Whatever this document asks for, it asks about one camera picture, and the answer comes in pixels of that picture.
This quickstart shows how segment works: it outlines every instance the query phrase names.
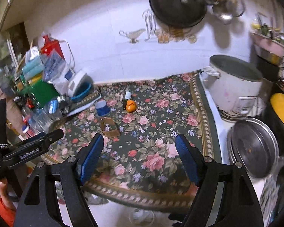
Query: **red container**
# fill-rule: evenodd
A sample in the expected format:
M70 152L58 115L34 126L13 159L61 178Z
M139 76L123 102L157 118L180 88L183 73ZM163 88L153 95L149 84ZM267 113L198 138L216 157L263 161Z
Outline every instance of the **red container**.
M49 35L42 36L45 40L44 46L41 48L42 54L49 55L53 49L56 50L56 52L61 56L62 59L64 59L64 55L62 53L59 41L54 39L50 40Z

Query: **pot lid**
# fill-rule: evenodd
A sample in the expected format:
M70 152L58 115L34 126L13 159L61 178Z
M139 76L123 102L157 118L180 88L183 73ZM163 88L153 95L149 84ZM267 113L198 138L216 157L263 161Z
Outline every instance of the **pot lid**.
M270 103L276 115L284 123L284 94L275 93L271 96Z
M263 136L252 123L246 120L238 121L233 127L231 141L236 159L252 177L267 176L273 162Z
M262 73L252 64L228 55L213 55L210 57L210 63L216 68L251 82L261 82Z
M198 24L205 16L207 6L197 0L149 0L155 16L164 24L175 28L189 28Z

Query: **bolt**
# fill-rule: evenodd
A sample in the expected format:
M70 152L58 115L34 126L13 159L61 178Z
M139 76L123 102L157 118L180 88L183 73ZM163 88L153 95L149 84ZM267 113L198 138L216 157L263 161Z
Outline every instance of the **bolt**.
M67 161L70 162L70 163L74 162L75 160L76 160L75 156L70 156L70 157L67 158Z
M44 162L43 161L41 161L41 162L39 162L38 164L37 164L37 167L38 168L41 168L41 167L43 167L44 166Z
M206 157L204 157L204 161L207 162L207 163L210 163L210 162L212 162L212 158L209 157L209 156L206 156Z
M243 165L242 165L242 163L241 162L235 162L235 166L237 167L237 168L242 168L243 167Z

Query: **dark green tablecloth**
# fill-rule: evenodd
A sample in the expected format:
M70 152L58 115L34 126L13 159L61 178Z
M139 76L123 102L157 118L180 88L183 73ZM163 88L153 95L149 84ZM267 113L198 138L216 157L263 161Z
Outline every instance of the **dark green tablecloth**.
M221 162L212 112L200 79L195 73L166 79L115 83L100 86L111 117L121 132L104 137L104 149L93 177L87 183L92 193L116 202L168 212L186 212L197 187L188 180L175 147L177 134L191 146ZM132 92L138 109L123 110L124 93ZM43 158L62 162L76 155L100 132L100 117L94 106L57 126L64 138L53 144Z

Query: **white wall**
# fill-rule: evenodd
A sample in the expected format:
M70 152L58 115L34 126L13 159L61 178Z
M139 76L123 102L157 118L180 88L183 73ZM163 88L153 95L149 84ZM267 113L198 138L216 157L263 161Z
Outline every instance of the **white wall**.
M96 83L152 79L200 69L214 54L249 60L249 28L256 12L272 14L271 0L245 0L246 13L231 25L222 25L208 8L204 20L193 28L197 42L158 44L156 37L130 44L119 31L146 28L142 18L149 0L43 0L25 21L28 39L46 31L66 39L75 58L75 70L84 68ZM66 59L69 52L61 45Z

